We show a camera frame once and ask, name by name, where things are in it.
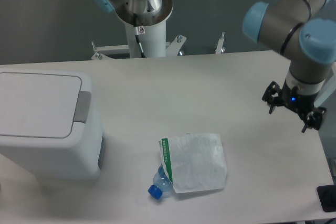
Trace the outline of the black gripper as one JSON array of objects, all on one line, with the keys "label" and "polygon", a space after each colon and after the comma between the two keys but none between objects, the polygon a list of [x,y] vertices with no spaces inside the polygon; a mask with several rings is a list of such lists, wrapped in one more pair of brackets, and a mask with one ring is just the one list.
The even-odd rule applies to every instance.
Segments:
[{"label": "black gripper", "polygon": [[272,114],[276,107],[284,106],[292,112],[301,115],[304,126],[301,130],[304,133],[307,129],[320,130],[324,116],[327,112],[325,107],[314,107],[317,93],[303,95],[298,93],[298,88],[290,89],[287,84],[280,88],[276,82],[271,82],[262,96],[262,100],[269,106],[269,114]]}]

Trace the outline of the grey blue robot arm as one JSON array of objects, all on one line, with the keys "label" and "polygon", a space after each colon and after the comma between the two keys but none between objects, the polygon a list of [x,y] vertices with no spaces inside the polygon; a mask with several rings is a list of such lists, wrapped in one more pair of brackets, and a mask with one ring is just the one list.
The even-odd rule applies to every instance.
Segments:
[{"label": "grey blue robot arm", "polygon": [[[166,57],[166,20],[172,0],[94,0],[105,12],[116,12],[125,24],[132,58]],[[335,63],[335,22],[315,18],[330,0],[279,0],[255,3],[243,20],[243,33],[287,58],[282,86],[272,82],[262,96],[270,111],[283,106],[297,114],[305,129],[318,130],[326,108],[317,106],[321,87]]]}]

